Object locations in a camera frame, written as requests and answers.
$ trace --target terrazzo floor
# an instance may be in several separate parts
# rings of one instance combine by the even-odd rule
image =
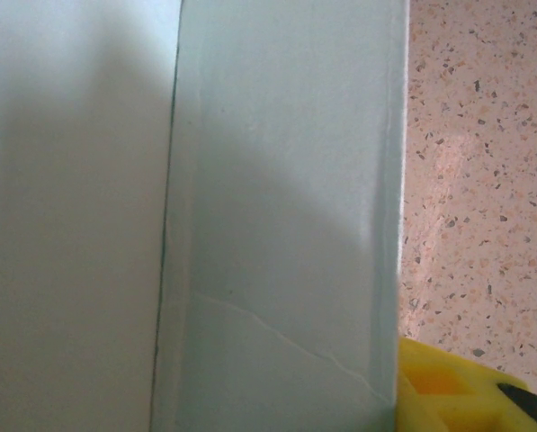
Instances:
[[[537,391],[537,0],[411,0],[400,331]]]

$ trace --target crease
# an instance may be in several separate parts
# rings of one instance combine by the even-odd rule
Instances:
[[[252,311],[247,310],[247,309],[243,309],[243,308],[237,306],[234,303],[231,303],[229,301],[223,301],[223,300],[215,299],[214,297],[210,297],[208,294],[204,294],[202,292],[193,292],[193,294],[198,296],[198,297],[200,297],[202,300],[204,300],[206,302],[216,304],[216,305],[218,305],[218,306],[220,306],[222,308],[229,309],[229,310],[234,311],[234,312],[236,312],[236,313],[238,313],[240,315],[247,316],[248,318],[253,320],[256,324],[258,324],[261,328],[263,328],[264,330],[269,331],[272,334],[274,334],[277,338],[279,338],[286,345],[289,345],[291,347],[294,347],[294,348],[298,349],[300,352],[302,352],[306,356],[316,358],[317,360],[323,360],[327,364],[335,366],[336,369],[339,370],[340,372],[352,377],[353,379],[355,379],[359,383],[364,384],[366,389],[368,389],[371,392],[371,394],[373,396],[375,396],[377,399],[379,399],[380,401],[382,401],[384,403],[390,404],[389,399],[386,396],[384,396],[383,394],[381,394],[378,391],[376,391],[370,385],[368,380],[366,380],[366,378],[361,373],[358,373],[358,372],[350,369],[349,367],[344,366],[333,354],[330,354],[330,353],[320,354],[320,353],[314,353],[314,352],[308,350],[304,346],[298,344],[297,342],[295,342],[292,339],[290,339],[289,337],[287,337],[285,334],[281,333],[280,330],[272,327],[270,324],[268,324],[266,321],[264,321],[262,318],[260,318],[258,315],[256,315]]]

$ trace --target white wall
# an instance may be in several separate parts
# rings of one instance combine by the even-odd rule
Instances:
[[[186,0],[155,430],[393,429],[405,0]]]
[[[0,430],[148,430],[178,7],[0,1]]]

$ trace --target speckled floor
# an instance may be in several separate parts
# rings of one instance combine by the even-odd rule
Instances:
[[[411,0],[400,331],[537,391],[537,0]]]

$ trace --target yellow object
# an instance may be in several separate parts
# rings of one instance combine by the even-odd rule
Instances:
[[[497,388],[528,390],[513,376],[404,337],[398,361],[398,432],[537,432]]]

